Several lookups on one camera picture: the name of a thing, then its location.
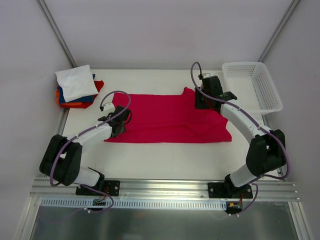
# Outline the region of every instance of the blue cloth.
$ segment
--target blue cloth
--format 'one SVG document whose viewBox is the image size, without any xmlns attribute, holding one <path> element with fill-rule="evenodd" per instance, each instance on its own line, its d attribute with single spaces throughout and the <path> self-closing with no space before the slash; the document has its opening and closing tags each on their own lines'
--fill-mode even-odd
<svg viewBox="0 0 320 240">
<path fill-rule="evenodd" d="M 92 74 L 92 77 L 93 79 L 96 78 L 96 75 L 95 74 Z M 64 92 L 62 90 L 62 87 L 58 86 L 57 89 L 59 90 L 59 104 L 65 104 L 66 103 L 66 100 L 64 98 Z M 93 103 L 95 100 L 94 96 L 93 95 L 90 95 L 90 96 L 83 96 L 83 97 L 80 97 L 78 99 L 75 99 L 73 101 L 68 101 L 68 103 Z"/>
</svg>

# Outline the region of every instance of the orange cloth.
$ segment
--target orange cloth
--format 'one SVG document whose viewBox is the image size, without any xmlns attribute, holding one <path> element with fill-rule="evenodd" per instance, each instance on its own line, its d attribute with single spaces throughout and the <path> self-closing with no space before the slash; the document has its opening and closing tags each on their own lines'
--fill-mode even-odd
<svg viewBox="0 0 320 240">
<path fill-rule="evenodd" d="M 104 86 L 104 81 L 94 81 L 94 85 L 97 89 L 98 92 L 100 92 L 100 90 L 102 89 L 102 87 Z M 55 96 L 56 96 L 56 103 L 59 104 L 59 98 L 60 98 L 60 93 L 59 90 L 57 89 L 55 92 Z M 74 109 L 86 109 L 87 107 L 91 106 L 93 102 L 66 102 L 63 104 L 59 104 L 61 108 L 64 109 L 70 109 L 70 108 L 74 108 Z"/>
</svg>

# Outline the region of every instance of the black mounting plate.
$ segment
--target black mounting plate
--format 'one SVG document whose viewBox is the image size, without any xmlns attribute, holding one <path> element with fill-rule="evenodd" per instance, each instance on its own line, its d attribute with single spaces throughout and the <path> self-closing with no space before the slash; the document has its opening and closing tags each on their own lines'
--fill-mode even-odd
<svg viewBox="0 0 320 240">
<path fill-rule="evenodd" d="M 230 194 L 224 194 L 223 191 L 225 185 L 223 182 L 209 182 L 208 183 L 208 193 L 210 199 L 240 199 L 241 194 L 243 199 L 252 199 L 254 196 L 252 194 L 251 186 L 248 184 L 243 188 L 237 190 L 236 192 Z"/>
<path fill-rule="evenodd" d="M 120 181 L 104 180 L 102 191 L 106 189 L 106 193 L 112 197 L 118 197 L 120 191 Z M 90 191 L 85 187 L 76 188 L 75 195 L 78 196 L 101 196 L 101 194 Z"/>
</svg>

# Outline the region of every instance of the gray floor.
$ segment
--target gray floor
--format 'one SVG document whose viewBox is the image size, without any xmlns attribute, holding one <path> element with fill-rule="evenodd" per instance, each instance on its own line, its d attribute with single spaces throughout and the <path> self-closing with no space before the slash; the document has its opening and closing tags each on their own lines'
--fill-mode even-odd
<svg viewBox="0 0 320 240">
<path fill-rule="evenodd" d="M 76 208 L 42 207 L 47 221 L 59 221 Z M 256 202 L 240 217 L 223 211 L 111 209 L 79 211 L 57 223 L 37 220 L 32 240 L 297 240 L 287 203 Z"/>
</svg>

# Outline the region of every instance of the white cloth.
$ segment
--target white cloth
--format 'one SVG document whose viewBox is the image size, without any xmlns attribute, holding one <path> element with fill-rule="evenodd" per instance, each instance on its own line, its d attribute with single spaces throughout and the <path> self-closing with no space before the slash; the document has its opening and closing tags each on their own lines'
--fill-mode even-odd
<svg viewBox="0 0 320 240">
<path fill-rule="evenodd" d="M 89 65 L 56 71 L 55 75 L 59 86 L 62 88 L 66 103 L 98 94 Z"/>
</svg>

